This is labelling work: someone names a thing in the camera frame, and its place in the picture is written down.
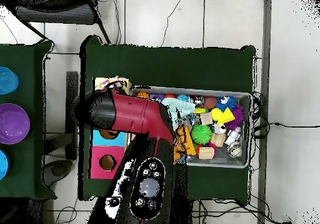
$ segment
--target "blue cup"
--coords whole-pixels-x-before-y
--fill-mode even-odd
[[[12,93],[18,85],[18,76],[10,69],[0,66],[0,94]]]
[[[6,176],[9,169],[9,160],[7,155],[0,150],[0,181]]]

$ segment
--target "green table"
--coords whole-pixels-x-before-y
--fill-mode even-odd
[[[0,197],[54,198],[44,186],[41,165],[44,158],[44,99],[43,62],[53,46],[51,41],[40,41],[33,46],[0,44],[0,66],[15,72],[19,86],[13,93],[0,96],[0,103],[15,103],[29,115],[30,131],[15,145],[0,144],[11,167],[0,181]]]
[[[252,92],[255,49],[181,49],[102,45],[89,36],[81,45],[81,84],[118,75],[133,85]],[[90,131],[84,132],[83,198],[105,196],[112,181],[88,179]],[[188,167],[188,198],[236,198],[247,203],[248,167]]]

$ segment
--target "purple bowl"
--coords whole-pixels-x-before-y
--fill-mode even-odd
[[[29,116],[20,106],[0,104],[0,143],[16,144],[27,136],[29,129]]]

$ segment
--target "green spiky ball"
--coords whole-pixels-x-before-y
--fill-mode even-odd
[[[191,138],[197,144],[206,144],[210,141],[213,132],[209,126],[194,125],[191,130]]]

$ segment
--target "chair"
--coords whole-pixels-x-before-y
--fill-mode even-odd
[[[111,44],[96,10],[96,6],[98,5],[97,1],[21,0],[4,3],[4,5],[21,23],[43,39],[48,38],[30,25],[29,22],[87,25],[97,23],[107,43]]]

